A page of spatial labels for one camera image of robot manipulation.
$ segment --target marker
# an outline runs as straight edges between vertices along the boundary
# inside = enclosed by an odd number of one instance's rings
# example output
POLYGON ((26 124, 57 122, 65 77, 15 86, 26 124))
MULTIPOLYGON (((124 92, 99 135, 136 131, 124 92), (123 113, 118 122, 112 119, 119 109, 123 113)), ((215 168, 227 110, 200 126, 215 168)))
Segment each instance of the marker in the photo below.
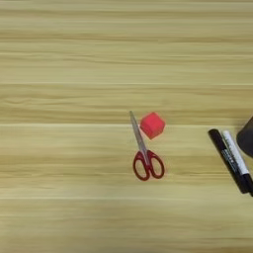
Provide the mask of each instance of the marker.
POLYGON ((252 181, 252 178, 249 174, 249 171, 247 169, 247 166, 246 166, 243 158, 241 157, 241 154, 240 154, 239 150, 237 149, 237 147, 236 147, 236 145, 235 145, 235 143, 232 139, 231 134, 229 133, 228 130, 224 130, 222 132, 222 135, 223 135, 223 138, 224 138, 228 148, 230 149, 230 152, 231 152, 232 156, 234 157, 234 159, 235 159, 235 161, 236 161, 236 163, 239 167, 240 174, 244 178, 250 194, 253 196, 253 181, 252 181))
POLYGON ((217 129, 211 129, 209 130, 209 135, 241 193, 248 193, 249 190, 247 188, 246 182, 240 175, 238 165, 230 154, 229 150, 226 148, 219 131, 217 129))

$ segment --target red foam block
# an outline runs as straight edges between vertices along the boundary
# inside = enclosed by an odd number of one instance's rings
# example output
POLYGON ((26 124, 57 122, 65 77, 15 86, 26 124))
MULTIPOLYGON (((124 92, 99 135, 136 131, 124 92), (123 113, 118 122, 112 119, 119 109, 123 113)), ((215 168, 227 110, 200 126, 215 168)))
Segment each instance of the red foam block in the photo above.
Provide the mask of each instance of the red foam block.
POLYGON ((140 128, 152 139, 163 132, 165 122, 156 113, 151 113, 140 121, 140 128))

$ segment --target wood grain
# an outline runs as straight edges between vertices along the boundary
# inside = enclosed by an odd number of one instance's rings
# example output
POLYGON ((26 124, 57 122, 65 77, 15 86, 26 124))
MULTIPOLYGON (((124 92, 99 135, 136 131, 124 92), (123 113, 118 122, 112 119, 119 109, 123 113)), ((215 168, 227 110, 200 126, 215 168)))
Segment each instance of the wood grain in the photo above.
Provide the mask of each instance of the wood grain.
POLYGON ((0 1, 0 253, 251 253, 207 132, 252 116, 252 28, 251 0, 0 1), (167 123, 162 180, 129 110, 167 123))

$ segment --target scissors blade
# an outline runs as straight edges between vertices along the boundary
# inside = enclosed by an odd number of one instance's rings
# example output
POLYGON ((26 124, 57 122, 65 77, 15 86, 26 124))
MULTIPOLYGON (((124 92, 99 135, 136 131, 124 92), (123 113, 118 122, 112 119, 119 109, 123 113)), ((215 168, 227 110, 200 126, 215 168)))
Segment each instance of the scissors blade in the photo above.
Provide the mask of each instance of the scissors blade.
POLYGON ((135 138, 136 138, 137 143, 138 143, 138 148, 142 152, 146 164, 149 164, 149 161, 148 161, 148 158, 147 158, 147 149, 146 149, 144 140, 143 140, 143 138, 140 134, 137 121, 136 121, 136 119, 133 115, 133 112, 130 111, 129 113, 130 113, 130 121, 131 121, 131 124, 132 124, 133 132, 135 134, 135 138))

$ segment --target scissors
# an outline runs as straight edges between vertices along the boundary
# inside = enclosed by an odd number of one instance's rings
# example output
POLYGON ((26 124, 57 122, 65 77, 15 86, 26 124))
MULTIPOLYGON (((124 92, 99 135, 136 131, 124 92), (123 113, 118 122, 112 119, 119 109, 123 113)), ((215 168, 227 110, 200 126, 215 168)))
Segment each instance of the scissors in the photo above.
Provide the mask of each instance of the scissors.
POLYGON ((142 181, 147 181, 150 178, 150 175, 152 175, 153 178, 160 179, 164 176, 164 173, 165 173, 163 162, 158 155, 146 149, 144 140, 140 134, 139 127, 133 115, 133 112, 129 112, 129 113, 130 113, 131 124, 132 124, 133 131, 138 143, 138 148, 139 148, 139 151, 136 153, 132 162, 132 168, 133 168, 134 174, 136 175, 138 179, 142 181), (159 174, 157 174, 154 170, 154 167, 152 165, 152 159, 157 160, 161 166, 161 170, 159 174), (145 171, 144 176, 141 176, 136 169, 137 161, 140 161, 143 165, 143 168, 145 171))

